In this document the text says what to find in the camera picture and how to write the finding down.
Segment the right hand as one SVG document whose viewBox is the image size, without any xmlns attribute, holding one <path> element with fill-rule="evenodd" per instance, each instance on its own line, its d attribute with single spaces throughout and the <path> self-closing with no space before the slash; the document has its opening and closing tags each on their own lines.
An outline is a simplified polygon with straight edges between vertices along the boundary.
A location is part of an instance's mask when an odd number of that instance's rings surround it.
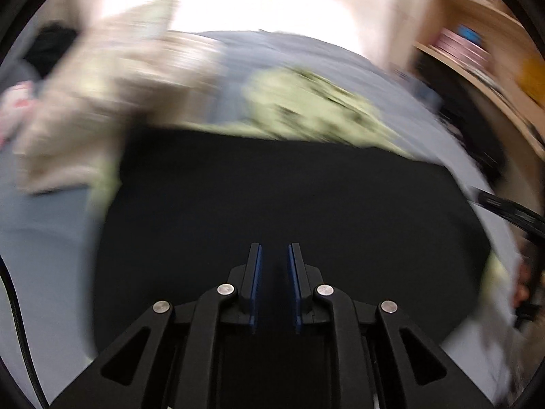
<svg viewBox="0 0 545 409">
<path fill-rule="evenodd" d="M 531 267 L 524 259 L 520 260 L 517 278 L 515 282 L 515 291 L 513 295 L 513 308 L 517 309 L 524 301 L 528 300 L 528 284 L 532 275 Z"/>
</svg>

